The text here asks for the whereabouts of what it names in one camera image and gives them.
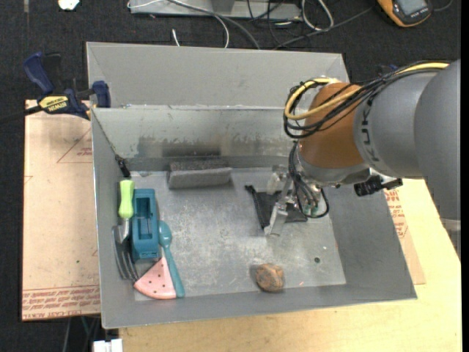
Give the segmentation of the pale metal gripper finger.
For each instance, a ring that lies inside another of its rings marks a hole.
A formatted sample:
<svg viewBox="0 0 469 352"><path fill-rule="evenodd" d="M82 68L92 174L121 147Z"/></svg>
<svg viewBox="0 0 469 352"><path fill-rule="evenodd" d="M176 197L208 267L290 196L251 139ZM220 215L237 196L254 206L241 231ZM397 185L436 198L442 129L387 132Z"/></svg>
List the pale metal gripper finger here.
<svg viewBox="0 0 469 352"><path fill-rule="evenodd" d="M267 182L266 193L274 195L279 192L282 197L286 197L292 187L292 177L286 166L273 166L272 174Z"/></svg>
<svg viewBox="0 0 469 352"><path fill-rule="evenodd" d="M268 194L268 206L270 209L269 224L264 228L266 235L280 235L284 225L292 220L294 205L291 202L289 191L280 191Z"/></svg>

